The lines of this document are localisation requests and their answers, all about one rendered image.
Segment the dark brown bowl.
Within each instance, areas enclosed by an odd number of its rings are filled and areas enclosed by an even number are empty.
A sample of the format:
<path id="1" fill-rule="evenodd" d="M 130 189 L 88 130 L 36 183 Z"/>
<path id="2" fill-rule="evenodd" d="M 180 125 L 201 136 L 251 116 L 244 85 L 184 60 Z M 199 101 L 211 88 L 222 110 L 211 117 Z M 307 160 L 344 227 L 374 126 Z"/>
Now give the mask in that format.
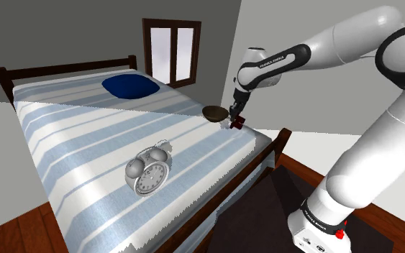
<path id="1" fill-rule="evenodd" d="M 221 122 L 229 116 L 228 110 L 221 106 L 205 106 L 202 114 L 210 122 Z"/>

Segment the small red block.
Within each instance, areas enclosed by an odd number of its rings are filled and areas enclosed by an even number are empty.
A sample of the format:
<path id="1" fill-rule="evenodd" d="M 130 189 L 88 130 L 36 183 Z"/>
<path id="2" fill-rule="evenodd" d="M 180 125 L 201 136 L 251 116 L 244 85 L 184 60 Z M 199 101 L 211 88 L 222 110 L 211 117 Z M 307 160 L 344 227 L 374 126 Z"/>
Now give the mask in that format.
<path id="1" fill-rule="evenodd" d="M 245 123 L 245 119 L 243 117 L 241 117 L 240 115 L 237 115 L 229 127 L 231 129 L 233 129 L 233 128 L 241 129 L 243 127 L 244 123 Z"/>

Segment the blue pillow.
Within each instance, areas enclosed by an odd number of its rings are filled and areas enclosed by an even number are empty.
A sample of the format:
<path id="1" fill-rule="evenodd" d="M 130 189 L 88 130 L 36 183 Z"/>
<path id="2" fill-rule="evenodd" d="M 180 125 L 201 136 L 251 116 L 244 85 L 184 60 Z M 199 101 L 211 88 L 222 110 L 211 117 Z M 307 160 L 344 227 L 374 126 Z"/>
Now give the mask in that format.
<path id="1" fill-rule="evenodd" d="M 160 86 L 138 74 L 121 74 L 102 81 L 102 86 L 113 96 L 123 99 L 139 99 L 152 95 Z"/>

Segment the striped wooden bed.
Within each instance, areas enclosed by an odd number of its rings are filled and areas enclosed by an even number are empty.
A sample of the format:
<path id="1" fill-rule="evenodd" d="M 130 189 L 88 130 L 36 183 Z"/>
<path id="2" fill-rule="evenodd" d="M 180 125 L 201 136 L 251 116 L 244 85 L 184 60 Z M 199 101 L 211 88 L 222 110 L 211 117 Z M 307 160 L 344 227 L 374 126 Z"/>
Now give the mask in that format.
<path id="1" fill-rule="evenodd" d="M 174 88 L 139 99 L 111 95 L 102 81 L 143 75 L 126 59 L 8 70 L 0 85 L 16 111 L 69 253 L 193 253 L 206 248 L 217 216 L 264 175 L 290 136 L 211 123 Z M 166 139 L 163 187 L 140 197 L 127 163 Z"/>

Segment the silver alarm clock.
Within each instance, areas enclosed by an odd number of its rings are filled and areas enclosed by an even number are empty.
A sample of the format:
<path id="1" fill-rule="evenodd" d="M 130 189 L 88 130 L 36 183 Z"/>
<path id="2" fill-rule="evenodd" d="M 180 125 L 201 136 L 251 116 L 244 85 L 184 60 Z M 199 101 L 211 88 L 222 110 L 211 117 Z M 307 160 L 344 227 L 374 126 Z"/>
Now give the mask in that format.
<path id="1" fill-rule="evenodd" d="M 163 139 L 127 163 L 124 179 L 136 195 L 151 196 L 163 187 L 170 173 L 172 149 L 170 142 Z"/>

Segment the dark wooden window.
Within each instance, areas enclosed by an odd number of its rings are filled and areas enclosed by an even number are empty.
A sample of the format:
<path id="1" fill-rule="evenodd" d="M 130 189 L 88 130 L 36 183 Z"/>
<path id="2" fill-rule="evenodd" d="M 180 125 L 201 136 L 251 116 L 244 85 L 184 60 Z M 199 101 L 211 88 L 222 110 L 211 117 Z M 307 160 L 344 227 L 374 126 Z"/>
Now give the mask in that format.
<path id="1" fill-rule="evenodd" d="M 196 82 L 200 21 L 144 18 L 142 32 L 148 75 L 172 88 Z"/>

